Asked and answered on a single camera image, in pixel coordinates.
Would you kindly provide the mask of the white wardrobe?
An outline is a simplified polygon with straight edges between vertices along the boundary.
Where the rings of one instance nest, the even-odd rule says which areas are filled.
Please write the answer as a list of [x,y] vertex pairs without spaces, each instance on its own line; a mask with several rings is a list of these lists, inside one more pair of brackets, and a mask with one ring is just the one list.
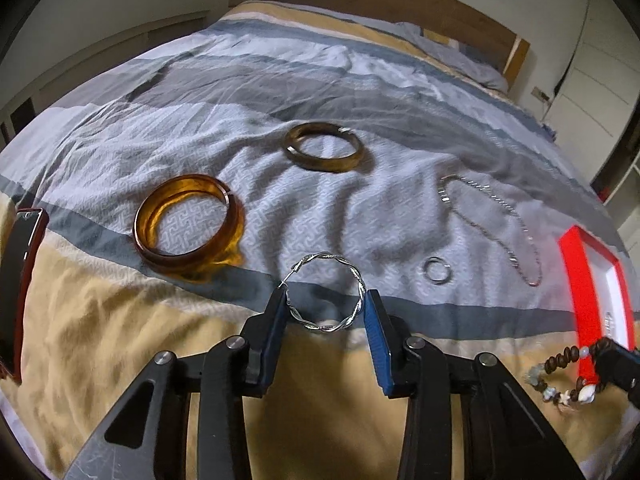
[[565,78],[547,114],[556,144],[597,190],[639,260],[639,154],[614,152],[639,99],[639,38],[614,0],[588,0]]

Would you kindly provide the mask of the striped bed duvet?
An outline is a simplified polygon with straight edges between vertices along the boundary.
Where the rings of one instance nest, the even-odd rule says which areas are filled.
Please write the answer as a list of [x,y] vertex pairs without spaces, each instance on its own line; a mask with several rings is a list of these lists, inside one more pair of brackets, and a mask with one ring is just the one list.
[[1,229],[48,216],[1,384],[18,446],[64,476],[157,352],[202,352],[288,292],[276,382],[245,404],[258,479],[390,479],[405,403],[375,382],[360,294],[413,335],[495,353],[589,479],[639,421],[579,393],[585,345],[560,241],[639,277],[554,133],[401,25],[247,2],[96,76],[1,153]]

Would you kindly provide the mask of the striped pillow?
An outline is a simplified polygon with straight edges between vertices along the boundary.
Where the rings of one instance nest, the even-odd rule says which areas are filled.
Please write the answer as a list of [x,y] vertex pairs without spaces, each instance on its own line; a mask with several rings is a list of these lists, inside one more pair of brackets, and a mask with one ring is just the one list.
[[394,23],[396,34],[415,47],[482,86],[508,92],[509,85],[489,55],[461,41],[439,35],[409,22]]

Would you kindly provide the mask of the red jewelry box tray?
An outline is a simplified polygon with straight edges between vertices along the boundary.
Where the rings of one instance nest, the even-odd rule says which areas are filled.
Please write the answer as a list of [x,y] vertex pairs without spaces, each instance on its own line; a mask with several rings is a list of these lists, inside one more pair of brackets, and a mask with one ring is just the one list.
[[624,267],[604,243],[580,226],[559,239],[579,347],[602,337],[627,350],[634,348],[634,315]]

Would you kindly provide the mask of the wooden headboard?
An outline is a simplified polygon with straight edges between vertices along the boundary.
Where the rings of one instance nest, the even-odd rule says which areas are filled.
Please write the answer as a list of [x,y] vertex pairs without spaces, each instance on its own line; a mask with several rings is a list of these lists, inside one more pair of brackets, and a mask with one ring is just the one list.
[[272,0],[332,11],[410,22],[468,44],[497,63],[509,86],[518,78],[529,42],[503,24],[459,0]]

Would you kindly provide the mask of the dark brown bangle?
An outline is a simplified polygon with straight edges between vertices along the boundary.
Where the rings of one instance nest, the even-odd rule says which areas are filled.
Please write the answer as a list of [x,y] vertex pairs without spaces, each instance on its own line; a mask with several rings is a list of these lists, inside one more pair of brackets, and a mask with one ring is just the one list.
[[334,174],[354,170],[364,156],[364,145],[351,128],[329,122],[294,126],[282,138],[281,148],[300,168]]

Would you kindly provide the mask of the amber translucent bangle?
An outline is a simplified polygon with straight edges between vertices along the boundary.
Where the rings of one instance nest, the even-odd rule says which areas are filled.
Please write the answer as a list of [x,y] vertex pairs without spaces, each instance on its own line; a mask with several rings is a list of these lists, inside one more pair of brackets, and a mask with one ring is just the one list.
[[145,197],[131,234],[152,270],[198,282],[242,262],[244,226],[242,202],[228,185],[207,174],[184,174]]

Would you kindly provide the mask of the twisted silver bangle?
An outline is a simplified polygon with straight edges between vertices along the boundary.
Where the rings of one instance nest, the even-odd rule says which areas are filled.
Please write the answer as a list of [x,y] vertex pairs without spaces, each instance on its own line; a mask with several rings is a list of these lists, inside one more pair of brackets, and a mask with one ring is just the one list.
[[[338,292],[331,286],[306,281],[292,281],[306,266],[316,267],[317,262],[332,262],[350,275],[352,284],[347,292]],[[344,256],[333,252],[312,252],[296,261],[278,285],[284,290],[286,305],[292,319],[310,332],[333,334],[347,330],[355,323],[363,307],[367,286],[361,272]]]

